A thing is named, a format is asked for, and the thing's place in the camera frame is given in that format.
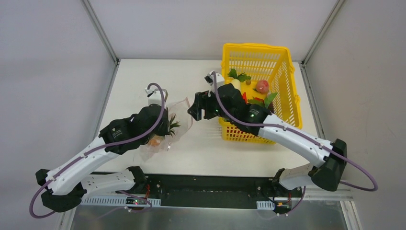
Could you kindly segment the clear pink zip top bag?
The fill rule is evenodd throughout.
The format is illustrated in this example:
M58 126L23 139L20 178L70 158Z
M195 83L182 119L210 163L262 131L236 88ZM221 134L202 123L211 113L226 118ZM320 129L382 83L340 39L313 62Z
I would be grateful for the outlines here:
M178 142L193 125L193 118L188 114L190 107L188 98L168 104L169 133L164 136L154 135L152 139L140 147L140 158L147 161L158 152L167 152L171 145Z

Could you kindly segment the aluminium frame rail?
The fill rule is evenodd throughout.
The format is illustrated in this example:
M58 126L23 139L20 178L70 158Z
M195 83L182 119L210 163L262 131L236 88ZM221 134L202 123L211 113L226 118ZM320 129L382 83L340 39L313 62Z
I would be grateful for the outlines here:
M308 201L353 201L351 190L346 185L339 185L337 191L323 190L316 185L308 185L304 194Z

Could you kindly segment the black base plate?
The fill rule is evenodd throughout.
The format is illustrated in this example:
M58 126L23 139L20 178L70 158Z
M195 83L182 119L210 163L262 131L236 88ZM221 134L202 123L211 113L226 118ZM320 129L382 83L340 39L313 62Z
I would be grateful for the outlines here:
M301 188L277 188L271 177L146 174L129 194L148 194L164 207L257 209L258 202L285 204L300 198Z

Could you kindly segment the toy peach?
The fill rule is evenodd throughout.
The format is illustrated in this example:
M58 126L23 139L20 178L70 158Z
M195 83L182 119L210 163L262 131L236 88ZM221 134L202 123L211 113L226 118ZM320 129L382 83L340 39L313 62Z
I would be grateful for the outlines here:
M255 86L255 90L261 94L268 94L270 85L267 80L259 80Z

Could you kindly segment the toy pineapple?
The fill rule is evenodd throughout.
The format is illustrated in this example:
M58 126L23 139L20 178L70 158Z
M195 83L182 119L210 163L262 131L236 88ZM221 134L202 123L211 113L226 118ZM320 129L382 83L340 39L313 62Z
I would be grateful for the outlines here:
M147 143L149 147L158 147L159 145L163 144L166 136L173 137L176 135L175 128L180 127L180 121L177 120L176 114L172 113L169 115L169 121L164 123L165 129L160 130L159 134L154 134Z

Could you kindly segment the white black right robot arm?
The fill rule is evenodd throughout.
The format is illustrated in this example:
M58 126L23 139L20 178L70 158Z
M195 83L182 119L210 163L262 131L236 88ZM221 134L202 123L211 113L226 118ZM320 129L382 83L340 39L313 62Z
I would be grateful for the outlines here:
M284 196L306 185L337 190L346 166L342 159L347 154L344 141L323 140L293 127L268 109L247 103L232 84L220 86L217 93L197 92L187 112L196 121L224 118L239 130L277 142L308 160L306 165L277 171L271 184L275 195Z

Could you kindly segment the white toy radish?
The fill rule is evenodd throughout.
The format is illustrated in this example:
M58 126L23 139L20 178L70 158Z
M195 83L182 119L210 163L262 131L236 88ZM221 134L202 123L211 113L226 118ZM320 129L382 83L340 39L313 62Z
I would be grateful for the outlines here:
M241 91L242 83L251 81L251 76L246 74L245 72L237 73L235 69L230 69L227 74L228 77L232 78L231 84L234 86L235 89Z
M277 92L271 92L264 99L253 97L252 99L247 99L247 102L250 104L259 105L263 108L273 111L274 110L273 100L276 98L277 95L278 95Z

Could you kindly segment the yellow plastic basket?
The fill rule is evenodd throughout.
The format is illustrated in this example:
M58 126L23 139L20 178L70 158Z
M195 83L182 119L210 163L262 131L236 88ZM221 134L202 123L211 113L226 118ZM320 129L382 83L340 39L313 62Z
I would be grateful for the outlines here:
M300 97L288 48L227 43L221 66L225 83L240 90L245 103L260 105L284 122L302 128Z

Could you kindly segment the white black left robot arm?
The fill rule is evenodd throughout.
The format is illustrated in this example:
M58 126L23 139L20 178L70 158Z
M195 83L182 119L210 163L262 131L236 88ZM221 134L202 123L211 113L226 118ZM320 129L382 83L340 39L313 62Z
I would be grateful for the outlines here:
M65 212L84 199L116 191L145 190L146 177L139 166L121 172L95 174L95 170L130 150L146 145L155 136L169 134L166 106L151 104L130 117L116 119L80 153L53 170L40 169L35 176L42 187L42 204L54 212Z

